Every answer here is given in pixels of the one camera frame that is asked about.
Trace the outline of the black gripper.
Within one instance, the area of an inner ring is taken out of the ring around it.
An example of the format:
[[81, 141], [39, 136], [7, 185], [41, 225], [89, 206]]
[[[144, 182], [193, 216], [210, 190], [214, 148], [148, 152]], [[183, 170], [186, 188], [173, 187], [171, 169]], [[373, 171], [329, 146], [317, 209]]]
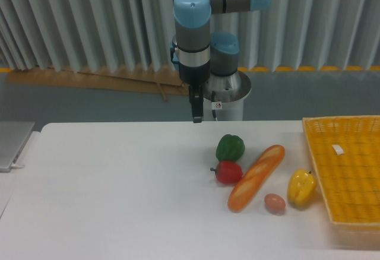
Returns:
[[202, 88], [193, 87], [206, 82], [210, 77], [210, 63], [201, 66], [186, 66], [179, 64], [179, 78], [189, 84], [189, 102], [192, 109], [193, 123], [201, 123], [203, 118], [203, 94]]

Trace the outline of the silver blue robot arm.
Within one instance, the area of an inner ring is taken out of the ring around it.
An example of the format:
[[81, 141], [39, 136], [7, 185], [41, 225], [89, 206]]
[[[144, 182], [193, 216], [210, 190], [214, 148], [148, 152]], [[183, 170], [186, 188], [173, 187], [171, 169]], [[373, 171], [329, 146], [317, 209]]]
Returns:
[[213, 14], [261, 11], [271, 0], [173, 0], [175, 35], [170, 59], [188, 85], [195, 123], [241, 121], [251, 81], [238, 70], [238, 38], [226, 31], [212, 32]]

